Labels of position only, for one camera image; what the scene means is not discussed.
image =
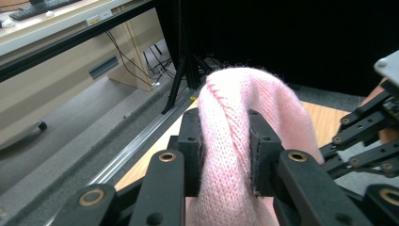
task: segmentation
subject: wire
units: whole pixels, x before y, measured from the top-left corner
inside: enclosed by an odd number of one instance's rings
[[[167,60],[164,61],[160,61],[160,59],[156,56],[155,52],[152,50],[152,48],[150,47],[150,50],[152,51],[153,56],[156,58],[156,60],[158,61],[158,64],[156,64],[154,67],[151,67],[149,61],[147,60],[146,57],[146,61],[147,61],[147,67],[149,68],[150,71],[152,71],[155,74],[161,74],[164,77],[166,77],[164,75],[164,73],[167,74],[168,77],[170,78],[174,78],[174,74],[172,74],[169,70],[173,71],[172,69],[169,68],[169,65],[172,63],[172,59],[171,57]],[[157,67],[161,66],[162,68],[159,69],[158,73],[155,71]]]
[[[138,77],[137,75],[135,75],[134,73],[132,73],[126,66],[125,61],[123,59],[123,57],[125,57],[126,59],[128,59],[132,64],[134,64],[139,70],[141,70],[144,74],[146,74],[140,67],[138,67],[129,57],[127,57],[121,50],[120,47],[118,46],[117,41],[115,40],[114,36],[112,35],[112,33],[110,31],[105,31],[106,35],[108,36],[109,39],[111,39],[111,41],[114,43],[115,47],[117,48],[118,52],[120,53],[120,59],[122,60],[123,66],[126,69],[127,72],[129,72],[132,76],[138,78],[139,80],[141,80],[142,82],[144,82],[145,84],[149,85],[150,87],[152,87],[152,84],[148,83],[147,81],[145,81],[144,79]]]

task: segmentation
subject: electrical cable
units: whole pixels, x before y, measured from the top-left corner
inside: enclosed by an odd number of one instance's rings
[[[152,84],[148,83],[147,81],[145,81],[144,79],[138,77],[137,75],[135,75],[134,73],[132,73],[126,66],[125,61],[123,59],[123,57],[127,58],[131,63],[133,63],[139,70],[141,70],[144,74],[146,74],[140,67],[138,67],[130,58],[128,58],[121,50],[120,47],[118,46],[117,41],[115,40],[114,36],[112,35],[112,33],[110,31],[105,31],[105,34],[108,36],[109,39],[111,39],[111,41],[114,43],[115,47],[117,48],[117,50],[120,53],[120,59],[122,60],[123,66],[126,69],[127,72],[129,72],[132,76],[138,78],[139,80],[141,80],[142,82],[144,82],[145,84],[149,85],[152,87]]]
[[[165,67],[168,67],[168,66],[172,63],[172,59],[171,59],[171,58],[166,59],[166,60],[162,61],[161,63],[164,64],[165,62],[166,62]],[[156,69],[157,67],[159,67],[159,66],[161,65],[161,63],[158,63],[158,64],[156,64],[155,66],[151,67],[150,63],[147,61],[147,67],[148,67],[148,69],[149,69],[150,71],[152,71],[154,74],[157,74],[157,73],[155,72],[155,69]]]
[[[172,75],[168,72],[168,70],[165,68],[165,66],[161,63],[161,61],[159,60],[159,58],[156,56],[156,54],[153,52],[152,48],[150,47],[150,50],[153,54],[153,56],[156,58],[156,60],[158,61],[158,64],[161,65],[161,67],[164,69],[164,72],[166,72],[170,77],[172,77]]]

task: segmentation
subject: brass screw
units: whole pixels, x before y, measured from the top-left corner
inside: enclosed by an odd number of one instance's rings
[[[303,155],[303,153],[299,152],[290,152],[288,153],[288,157],[295,162],[306,162],[306,160],[308,160],[306,155]]]
[[[93,201],[88,201],[86,198],[91,194],[98,194],[98,197]],[[79,199],[79,204],[82,206],[91,206],[99,203],[104,197],[105,197],[105,192],[99,188],[95,188],[83,194]]]
[[[392,169],[392,164],[391,163],[384,163],[382,164],[382,168],[385,170],[390,170]]]
[[[394,199],[392,196],[389,196],[390,194],[399,196],[399,191],[387,188],[382,188],[381,190],[379,190],[379,195],[382,197],[382,199],[384,199],[386,202],[389,202],[390,204],[399,206],[399,201]]]
[[[352,163],[353,165],[356,165],[356,164],[359,163],[359,160],[358,160],[357,158],[352,158],[352,159],[350,160],[350,163]]]
[[[350,122],[350,120],[348,118],[344,118],[342,121],[343,124],[348,124],[349,122]]]
[[[159,160],[162,162],[171,162],[176,159],[176,154],[174,153],[162,153],[159,155]]]
[[[340,143],[341,142],[341,138],[340,137],[335,137],[333,139],[334,143]]]

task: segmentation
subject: wooden surface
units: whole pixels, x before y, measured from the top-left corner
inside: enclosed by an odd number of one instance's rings
[[[26,0],[0,0],[0,12],[17,10],[28,4]]]
[[[348,112],[310,103],[303,102],[302,104],[311,115],[319,147],[329,143],[331,138],[338,131],[340,119]],[[188,109],[197,106],[198,104],[195,102]],[[150,147],[143,157],[141,157],[141,159],[138,160],[138,162],[115,185],[116,190],[124,188],[145,175],[152,155],[167,147],[170,136],[179,134],[181,123],[182,116],[170,126],[170,128],[152,145],[152,147]]]

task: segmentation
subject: screw hole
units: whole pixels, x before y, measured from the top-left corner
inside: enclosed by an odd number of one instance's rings
[[[385,170],[390,170],[392,169],[392,164],[391,163],[384,163],[382,164],[382,168]]]
[[[399,206],[399,191],[397,190],[391,190],[387,188],[382,188],[379,191],[379,195],[386,201],[389,202],[390,204]]]
[[[164,217],[161,214],[153,213],[153,214],[150,214],[147,217],[147,224],[148,225],[154,225],[154,226],[155,225],[160,225],[163,220],[164,220]]]
[[[297,152],[288,153],[288,157],[294,160],[295,162],[305,162],[306,160],[308,160],[308,157],[306,155]]]
[[[92,189],[79,198],[79,204],[82,206],[91,206],[99,203],[105,197],[105,192],[100,188]]]
[[[340,143],[341,142],[341,138],[340,137],[335,137],[333,139],[334,143]]]
[[[352,164],[358,164],[358,162],[359,162],[359,160],[357,159],[357,158],[352,158],[351,160],[350,160],[350,162],[352,163]]]
[[[171,162],[176,158],[176,154],[174,153],[163,153],[159,155],[159,160],[163,162]]]

